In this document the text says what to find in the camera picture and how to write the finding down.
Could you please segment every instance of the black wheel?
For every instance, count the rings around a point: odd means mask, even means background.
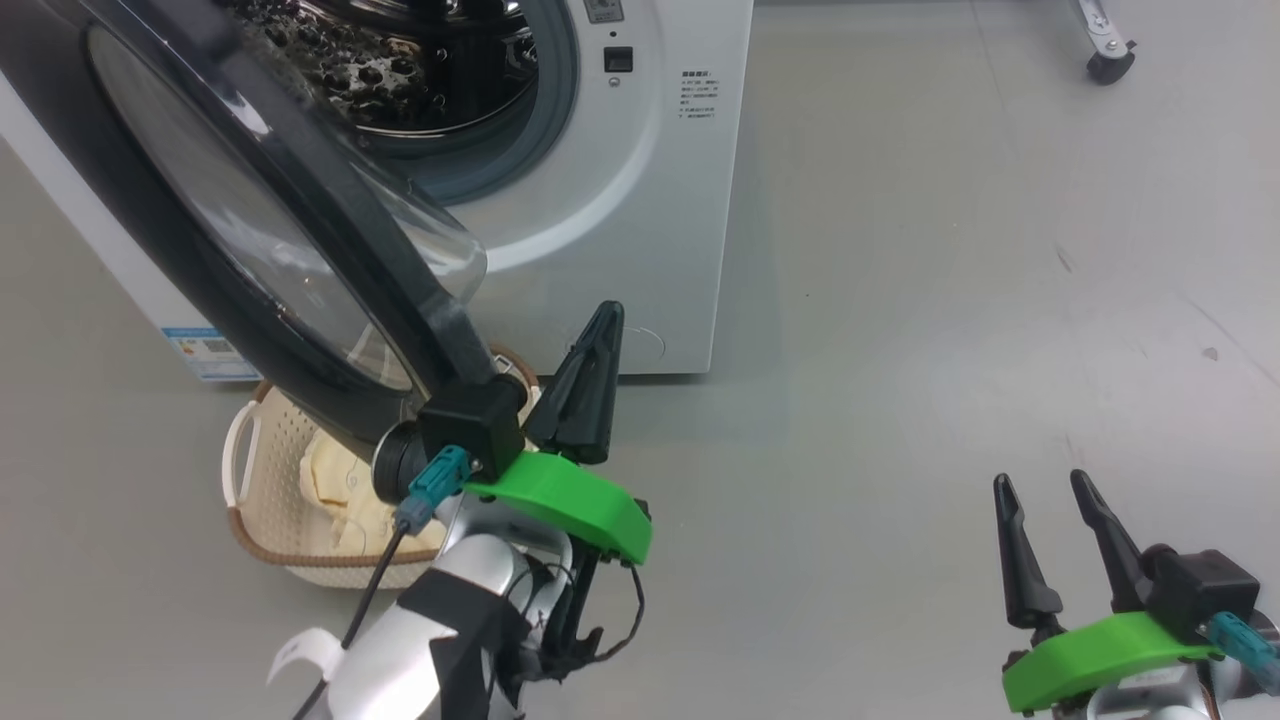
[[[1133,61],[1134,54],[1132,51],[1125,53],[1123,58],[1103,58],[1098,53],[1094,53],[1084,65],[1084,69],[1089,72],[1093,82],[1098,85],[1114,85],[1129,72]]]

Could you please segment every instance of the laundry basket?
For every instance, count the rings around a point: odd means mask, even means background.
[[[499,369],[530,388],[526,414],[539,395],[538,378],[509,352],[495,352]],[[330,588],[364,588],[378,555],[312,555],[310,538],[328,534],[332,519],[302,497],[298,462],[317,425],[289,398],[262,383],[236,414],[223,445],[223,497],[232,534],[250,555]],[[406,588],[426,571],[435,551],[401,552],[383,588]]]

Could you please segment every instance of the washing machine door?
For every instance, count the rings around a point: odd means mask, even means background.
[[[83,4],[102,94],[204,231],[148,250],[188,296],[218,299],[196,302],[215,323],[255,318],[221,329],[269,379],[367,455],[421,397],[493,375],[433,273],[474,291],[479,252],[483,275],[479,243],[447,213],[348,150],[305,87],[207,1]],[[221,287],[192,287],[183,263]],[[211,306],[228,304],[238,313]]]

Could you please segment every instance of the floor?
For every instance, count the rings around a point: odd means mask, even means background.
[[[1061,0],[759,12],[714,369],[617,402],[648,616],[530,717],[1009,716],[998,471],[1068,626],[1108,611],[1075,466],[1139,544],[1280,582],[1280,6],[1112,13],[1139,59],[1097,88]],[[288,716],[314,678],[264,687],[271,656],[355,598],[232,539],[244,393],[187,374],[3,146],[0,233],[0,702]],[[589,619],[631,612],[602,573]]]

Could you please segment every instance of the laundry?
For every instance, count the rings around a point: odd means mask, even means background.
[[[315,555],[379,555],[393,532],[390,505],[374,493],[369,464],[316,430],[298,461],[298,489],[333,519],[328,537],[312,539]],[[406,537],[397,555],[439,550],[444,525],[433,520],[419,536]]]

